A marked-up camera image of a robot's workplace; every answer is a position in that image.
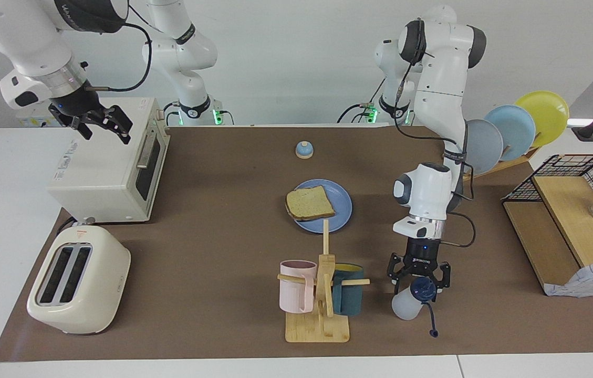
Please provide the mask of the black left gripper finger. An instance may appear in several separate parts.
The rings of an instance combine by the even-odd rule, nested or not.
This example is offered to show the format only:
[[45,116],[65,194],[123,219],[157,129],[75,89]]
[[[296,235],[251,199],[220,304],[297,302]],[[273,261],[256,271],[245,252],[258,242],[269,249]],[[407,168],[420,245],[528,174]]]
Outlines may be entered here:
[[447,289],[451,286],[451,265],[447,261],[439,264],[441,278],[436,280],[437,290]]
[[401,271],[404,268],[403,256],[398,255],[395,252],[390,254],[390,258],[387,265],[387,277],[390,278],[390,282],[393,285],[399,284],[403,277]]

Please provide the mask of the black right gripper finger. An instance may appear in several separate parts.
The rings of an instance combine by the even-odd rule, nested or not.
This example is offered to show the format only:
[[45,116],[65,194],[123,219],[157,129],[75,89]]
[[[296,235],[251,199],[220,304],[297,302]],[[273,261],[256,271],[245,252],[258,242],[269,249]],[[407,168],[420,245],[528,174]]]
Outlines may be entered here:
[[81,118],[65,118],[63,119],[63,123],[65,127],[75,129],[75,131],[79,132],[85,140],[90,140],[93,135],[92,130],[82,122]]
[[102,129],[116,134],[121,143],[130,143],[130,130],[133,122],[131,122],[128,115],[126,115],[120,106],[110,106],[108,108],[101,106],[95,116],[95,122]]

